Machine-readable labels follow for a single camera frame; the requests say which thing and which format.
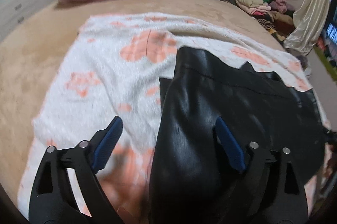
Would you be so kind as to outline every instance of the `cabinet handle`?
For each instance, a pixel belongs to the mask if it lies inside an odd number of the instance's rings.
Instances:
[[[22,7],[22,4],[18,4],[17,6],[14,7],[15,11],[19,10]]]
[[[25,19],[25,18],[22,16],[21,18],[19,18],[19,19],[17,20],[17,23],[18,23],[18,24],[22,23],[24,19]]]

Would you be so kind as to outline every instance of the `metal pin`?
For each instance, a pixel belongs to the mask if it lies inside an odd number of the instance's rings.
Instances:
[[[251,142],[251,143],[249,144],[249,146],[250,146],[251,148],[253,148],[253,149],[257,149],[257,148],[258,148],[258,144],[257,144],[256,142]]]
[[[55,146],[49,146],[48,148],[47,148],[47,153],[52,153],[52,152],[54,152],[55,151]]]
[[[287,147],[284,147],[284,148],[282,149],[282,151],[283,151],[284,153],[286,153],[286,154],[290,154],[290,149],[287,148]]]
[[[81,148],[85,148],[85,147],[88,146],[88,144],[89,144],[89,141],[83,140],[83,141],[81,141],[81,142],[79,143],[79,146],[80,146]]]

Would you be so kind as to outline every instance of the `beige bed sheet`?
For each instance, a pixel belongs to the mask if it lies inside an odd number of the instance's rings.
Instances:
[[[78,28],[90,15],[145,12],[196,17],[283,50],[244,11],[218,0],[52,3],[16,28],[0,44],[0,182],[15,204],[33,140],[31,120],[38,114],[63,57],[76,39]]]

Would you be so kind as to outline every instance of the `curtain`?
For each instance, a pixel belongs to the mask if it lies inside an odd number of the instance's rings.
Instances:
[[[304,0],[294,13],[295,31],[284,41],[286,48],[308,54],[323,30],[330,0]]]

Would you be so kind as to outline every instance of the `blue gripper pad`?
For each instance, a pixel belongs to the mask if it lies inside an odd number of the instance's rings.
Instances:
[[[215,132],[227,154],[230,166],[242,173],[246,169],[244,153],[221,117],[215,122]]]
[[[112,150],[116,146],[119,137],[122,134],[122,131],[122,119],[120,117],[116,117],[115,122],[111,125],[110,129],[107,130],[106,135],[94,151],[93,163],[91,165],[91,169],[94,174],[97,174],[99,170],[104,169]]]

